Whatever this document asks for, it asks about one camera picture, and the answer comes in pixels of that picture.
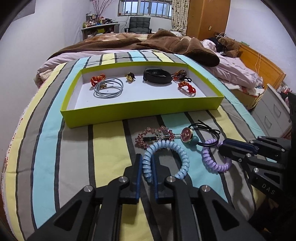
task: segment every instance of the striped fabric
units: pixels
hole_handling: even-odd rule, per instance
[[[127,61],[186,62],[201,72],[224,94],[217,110],[185,112],[116,121],[69,129],[60,113],[73,77],[82,68]],[[55,68],[38,90],[19,123],[7,154],[3,198],[7,219],[18,240],[26,240],[48,218],[85,185],[103,186],[121,176],[135,161],[135,138],[147,126],[161,125],[180,133],[198,119],[221,130],[221,139],[241,141],[264,135],[257,123],[216,78],[191,59],[159,52],[112,53],[82,58]],[[204,141],[207,132],[196,132]],[[258,191],[248,185],[240,165],[234,162],[227,173],[213,174],[202,163],[200,151],[184,147],[190,158],[185,181],[200,187],[210,185],[222,198],[244,215],[252,216],[262,202]],[[160,162],[172,174],[180,168],[178,155],[170,150],[158,152]],[[220,162],[217,151],[211,153]],[[170,205],[156,205],[150,188],[142,182],[139,205],[124,205],[121,240],[173,240]]]

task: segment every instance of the green box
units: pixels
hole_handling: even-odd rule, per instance
[[[187,96],[178,89],[178,83],[156,85],[143,81],[143,72],[149,67],[159,67],[170,73],[184,69],[191,85],[196,88],[194,97]],[[135,82],[127,83],[125,75],[133,72]],[[102,100],[94,97],[90,79],[106,74],[118,77],[124,82],[120,96]],[[118,121],[123,119],[171,114],[186,111],[214,110],[219,107],[224,96],[198,71],[188,64],[172,62],[124,62],[106,64],[82,69],[73,79],[61,107],[61,113],[69,128]]]

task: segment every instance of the wardrobe handle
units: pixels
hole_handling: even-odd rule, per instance
[[[267,125],[268,128],[271,128],[272,123],[269,121],[269,119],[267,118],[267,116],[265,116],[264,122],[265,122],[265,124]]]
[[[274,104],[274,113],[277,115],[277,117],[281,116],[281,111],[278,109],[278,107],[276,106],[276,104]]]

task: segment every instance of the metal screw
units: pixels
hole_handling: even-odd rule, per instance
[[[173,177],[173,176],[169,176],[169,177],[167,177],[167,181],[168,181],[169,183],[173,183],[174,181],[176,181],[176,178]]]
[[[209,191],[211,190],[211,187],[208,186],[208,185],[203,185],[203,186],[201,187],[201,189],[202,189],[204,192],[209,192]]]
[[[91,192],[93,190],[93,187],[91,185],[87,185],[83,188],[83,191],[85,192]]]
[[[118,181],[120,181],[121,183],[126,183],[128,181],[128,178],[125,176],[122,176],[122,177],[118,178]]]

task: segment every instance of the stuffed animal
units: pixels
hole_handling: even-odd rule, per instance
[[[220,38],[218,40],[218,42],[222,45],[225,46],[225,54],[227,57],[231,57],[231,58],[236,58],[238,53],[239,53],[239,49],[240,49],[240,43],[228,38],[228,37],[223,37]]]

